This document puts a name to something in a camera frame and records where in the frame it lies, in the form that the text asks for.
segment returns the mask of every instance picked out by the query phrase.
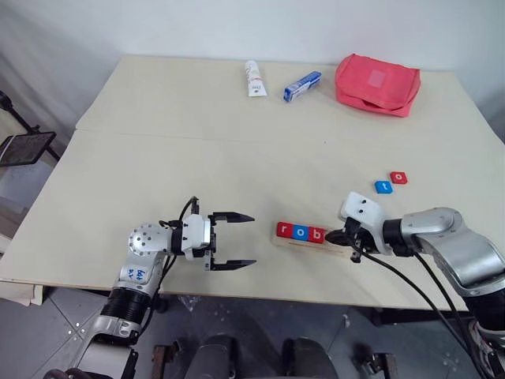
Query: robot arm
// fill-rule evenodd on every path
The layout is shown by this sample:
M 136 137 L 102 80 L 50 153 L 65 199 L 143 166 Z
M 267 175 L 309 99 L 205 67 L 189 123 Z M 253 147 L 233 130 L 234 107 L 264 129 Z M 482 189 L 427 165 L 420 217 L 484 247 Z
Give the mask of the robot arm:
M 361 252 L 432 255 L 477 319 L 481 335 L 494 348 L 505 349 L 505 258 L 486 237 L 471 231 L 458 211 L 434 208 L 390 220 L 380 205 L 351 193 L 339 218 L 344 228 L 326 239 L 353 246 L 355 262 Z
M 131 348 L 142 333 L 142 320 L 158 293 L 170 256 L 184 255 L 189 261 L 204 258 L 206 271 L 235 270 L 254 263 L 235 260 L 216 263 L 214 258 L 217 221 L 253 221 L 235 212 L 199 214 L 198 199 L 192 197 L 191 215 L 160 226 L 145 223 L 128 238 L 128 255 L 110 292 L 107 304 L 95 316 L 71 367 L 113 379 L 133 377 L 137 353 Z

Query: black tablet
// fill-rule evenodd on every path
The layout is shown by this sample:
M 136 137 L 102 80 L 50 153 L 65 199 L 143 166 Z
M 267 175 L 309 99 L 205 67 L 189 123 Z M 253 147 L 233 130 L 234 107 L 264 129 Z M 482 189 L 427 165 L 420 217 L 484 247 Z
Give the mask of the black tablet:
M 55 137 L 55 132 L 8 136 L 0 144 L 0 167 L 34 164 Z

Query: small blue package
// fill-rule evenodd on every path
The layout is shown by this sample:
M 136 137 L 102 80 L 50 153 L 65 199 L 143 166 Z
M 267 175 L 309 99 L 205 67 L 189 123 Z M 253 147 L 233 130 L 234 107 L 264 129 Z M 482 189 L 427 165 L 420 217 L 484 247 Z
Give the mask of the small blue package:
M 306 77 L 303 77 L 299 81 L 287 86 L 286 89 L 284 89 L 284 100 L 289 103 L 308 89 L 312 88 L 314 85 L 318 84 L 320 80 L 321 73 L 318 71 L 312 71 Z

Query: white table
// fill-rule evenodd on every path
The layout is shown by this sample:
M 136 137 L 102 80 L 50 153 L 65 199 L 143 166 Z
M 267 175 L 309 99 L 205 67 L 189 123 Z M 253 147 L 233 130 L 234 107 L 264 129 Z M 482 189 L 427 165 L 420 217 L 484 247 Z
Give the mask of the white table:
M 164 291 L 427 309 L 393 274 L 353 264 L 347 250 L 271 243 L 278 220 L 341 227 L 337 211 L 351 190 L 393 217 L 456 208 L 505 251 L 505 149 L 452 73 L 422 73 L 411 116 L 392 118 L 337 103 L 331 66 L 260 68 L 269 97 L 250 99 L 243 62 L 123 58 L 0 261 L 0 277 L 109 288 L 129 232 L 177 218 L 192 195 L 202 213 L 256 218 L 218 225 L 217 257 L 258 262 L 204 272 L 201 261 L 181 259 Z M 285 85 L 314 69 L 320 87 L 284 103 Z M 373 182 L 390 171 L 405 171 L 409 184 L 375 194 Z M 384 259 L 447 308 L 414 259 Z

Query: toothpaste tube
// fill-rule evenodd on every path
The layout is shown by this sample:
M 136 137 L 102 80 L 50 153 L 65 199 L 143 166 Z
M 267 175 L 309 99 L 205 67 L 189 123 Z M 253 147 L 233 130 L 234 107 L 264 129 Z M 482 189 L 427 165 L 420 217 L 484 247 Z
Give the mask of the toothpaste tube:
M 306 77 L 303 77 L 299 81 L 289 85 L 284 89 L 284 100 L 288 103 L 306 92 L 309 88 L 318 84 L 321 80 L 321 73 L 317 71 L 312 71 Z
M 254 61 L 247 61 L 245 63 L 245 75 L 247 75 L 247 87 L 249 90 L 249 97 L 266 96 L 267 90 L 261 80 L 260 69 Z

